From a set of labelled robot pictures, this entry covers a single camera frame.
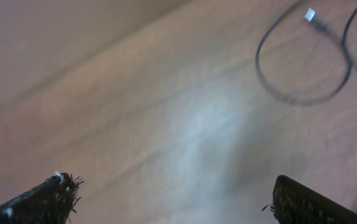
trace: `wooden floor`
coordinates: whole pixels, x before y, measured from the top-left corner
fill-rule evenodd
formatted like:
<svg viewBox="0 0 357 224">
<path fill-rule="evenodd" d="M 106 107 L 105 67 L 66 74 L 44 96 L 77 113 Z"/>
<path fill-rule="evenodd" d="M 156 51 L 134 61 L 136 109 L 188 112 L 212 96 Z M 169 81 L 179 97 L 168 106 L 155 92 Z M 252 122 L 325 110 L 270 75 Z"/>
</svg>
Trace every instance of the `wooden floor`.
<svg viewBox="0 0 357 224">
<path fill-rule="evenodd" d="M 326 103 L 277 102 L 260 38 L 293 0 L 0 0 L 0 204 L 55 170 L 85 178 L 72 223 L 277 223 L 285 174 L 357 209 L 357 71 Z M 301 5 L 263 46 L 279 90 L 343 78 L 355 0 Z M 350 29 L 357 57 L 357 17 Z"/>
</svg>

